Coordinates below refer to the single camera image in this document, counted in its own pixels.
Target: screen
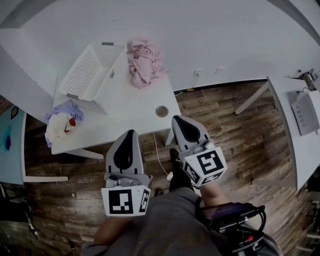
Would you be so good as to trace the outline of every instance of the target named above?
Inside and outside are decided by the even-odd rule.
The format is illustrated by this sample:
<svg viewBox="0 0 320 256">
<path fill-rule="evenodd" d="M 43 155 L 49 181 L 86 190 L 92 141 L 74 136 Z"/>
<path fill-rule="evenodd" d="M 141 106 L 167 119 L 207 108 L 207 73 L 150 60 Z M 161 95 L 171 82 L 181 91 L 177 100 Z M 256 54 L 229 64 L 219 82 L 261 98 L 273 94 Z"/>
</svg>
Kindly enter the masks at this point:
<svg viewBox="0 0 320 256">
<path fill-rule="evenodd" d="M 210 209 L 203 209 L 202 212 L 208 220 L 216 220 L 221 217 L 242 213 L 248 210 L 248 206 L 242 203 L 227 203 Z"/>
</svg>

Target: purple cloth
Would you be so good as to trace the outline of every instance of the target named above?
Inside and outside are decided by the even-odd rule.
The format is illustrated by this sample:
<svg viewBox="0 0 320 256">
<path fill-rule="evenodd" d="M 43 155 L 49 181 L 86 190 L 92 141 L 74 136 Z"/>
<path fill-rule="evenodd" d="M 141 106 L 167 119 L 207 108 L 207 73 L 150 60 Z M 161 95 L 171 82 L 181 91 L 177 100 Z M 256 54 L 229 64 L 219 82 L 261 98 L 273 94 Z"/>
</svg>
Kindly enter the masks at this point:
<svg viewBox="0 0 320 256">
<path fill-rule="evenodd" d="M 84 113 L 79 109 L 79 106 L 75 104 L 71 99 L 55 106 L 50 114 L 45 114 L 45 119 L 47 119 L 49 122 L 52 115 L 57 115 L 59 113 L 70 114 L 76 121 L 82 121 L 84 119 Z"/>
<path fill-rule="evenodd" d="M 163 76 L 168 69 L 163 67 L 164 53 L 148 39 L 134 38 L 130 42 L 131 53 L 128 54 L 129 70 L 133 73 L 132 83 L 141 89 L 150 85 L 154 79 Z"/>
</svg>

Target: wall-mounted device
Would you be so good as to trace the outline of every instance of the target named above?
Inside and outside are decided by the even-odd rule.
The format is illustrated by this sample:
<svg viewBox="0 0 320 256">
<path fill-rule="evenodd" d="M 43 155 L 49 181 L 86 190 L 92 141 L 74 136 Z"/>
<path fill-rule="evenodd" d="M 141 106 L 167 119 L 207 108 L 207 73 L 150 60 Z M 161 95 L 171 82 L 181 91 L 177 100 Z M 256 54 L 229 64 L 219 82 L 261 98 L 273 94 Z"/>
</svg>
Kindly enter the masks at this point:
<svg viewBox="0 0 320 256">
<path fill-rule="evenodd" d="M 291 107 L 302 136 L 320 129 L 320 93 L 318 90 L 301 92 Z"/>
</svg>

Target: pink clothing pile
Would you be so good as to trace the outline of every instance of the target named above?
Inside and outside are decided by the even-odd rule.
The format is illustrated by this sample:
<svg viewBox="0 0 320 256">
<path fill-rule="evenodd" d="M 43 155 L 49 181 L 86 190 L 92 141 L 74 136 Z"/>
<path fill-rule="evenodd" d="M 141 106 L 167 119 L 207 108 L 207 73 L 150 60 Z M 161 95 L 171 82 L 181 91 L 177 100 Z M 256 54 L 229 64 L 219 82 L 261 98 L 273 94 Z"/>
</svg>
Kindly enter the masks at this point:
<svg viewBox="0 0 320 256">
<path fill-rule="evenodd" d="M 135 87 L 144 88 L 168 72 L 162 66 L 164 53 L 148 39 L 134 38 L 129 45 L 131 53 L 128 54 L 128 62 L 130 72 L 134 75 L 132 83 Z"/>
</svg>

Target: basket handle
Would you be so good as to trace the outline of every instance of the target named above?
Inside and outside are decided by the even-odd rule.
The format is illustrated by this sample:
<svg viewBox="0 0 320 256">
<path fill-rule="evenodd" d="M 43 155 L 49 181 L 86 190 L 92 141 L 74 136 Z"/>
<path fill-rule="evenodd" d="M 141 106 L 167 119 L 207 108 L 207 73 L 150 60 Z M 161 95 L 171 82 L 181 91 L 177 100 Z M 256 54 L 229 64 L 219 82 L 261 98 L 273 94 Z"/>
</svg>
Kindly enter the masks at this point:
<svg viewBox="0 0 320 256">
<path fill-rule="evenodd" d="M 71 93 L 67 93 L 66 95 L 67 95 L 68 97 L 74 98 L 74 99 L 78 99 L 78 98 L 79 98 L 78 95 L 73 95 L 73 94 L 71 94 Z"/>
<path fill-rule="evenodd" d="M 115 43 L 114 42 L 102 42 L 101 45 L 103 45 L 103 46 L 114 46 Z"/>
</svg>

